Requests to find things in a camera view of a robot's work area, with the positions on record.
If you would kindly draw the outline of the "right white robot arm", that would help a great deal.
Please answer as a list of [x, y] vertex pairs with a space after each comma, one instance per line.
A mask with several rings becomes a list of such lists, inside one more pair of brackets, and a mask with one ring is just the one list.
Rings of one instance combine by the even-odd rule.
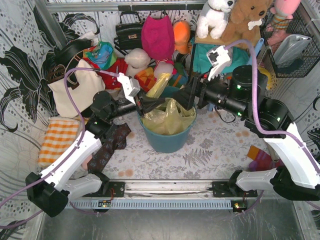
[[270, 170], [235, 171], [227, 183], [233, 195], [273, 190], [291, 201], [318, 201], [320, 166], [302, 141], [287, 106], [265, 96], [267, 81], [267, 76], [251, 65], [242, 65], [233, 70], [229, 83], [208, 73], [196, 75], [173, 98], [186, 110], [198, 98], [199, 109], [212, 104], [239, 117], [280, 157], [282, 165]]

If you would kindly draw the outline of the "yellow plastic trash bag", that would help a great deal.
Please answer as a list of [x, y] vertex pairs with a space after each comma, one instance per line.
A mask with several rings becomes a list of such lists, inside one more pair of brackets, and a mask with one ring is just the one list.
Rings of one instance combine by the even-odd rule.
[[196, 120], [196, 109], [184, 109], [172, 97], [166, 97], [165, 102], [157, 104], [156, 108], [146, 113], [140, 120], [142, 125], [153, 133], [170, 136], [185, 131]]

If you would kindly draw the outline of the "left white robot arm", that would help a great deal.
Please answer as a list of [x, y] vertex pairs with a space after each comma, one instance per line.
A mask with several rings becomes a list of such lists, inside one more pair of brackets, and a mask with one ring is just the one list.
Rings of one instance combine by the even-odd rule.
[[[102, 173], [105, 160], [94, 157], [94, 152], [103, 149], [113, 153], [125, 147], [130, 132], [127, 125], [116, 125], [113, 119], [137, 112], [143, 117], [146, 113], [163, 104], [164, 98], [152, 98], [140, 91], [133, 102], [127, 99], [114, 100], [107, 91], [100, 91], [93, 97], [90, 106], [92, 116], [84, 130], [73, 144], [49, 167], [41, 173], [30, 173], [26, 179], [28, 199], [50, 217], [60, 214], [70, 201], [85, 195], [115, 195], [109, 186], [110, 179]], [[88, 165], [88, 175], [71, 180], [79, 166], [92, 157]]]

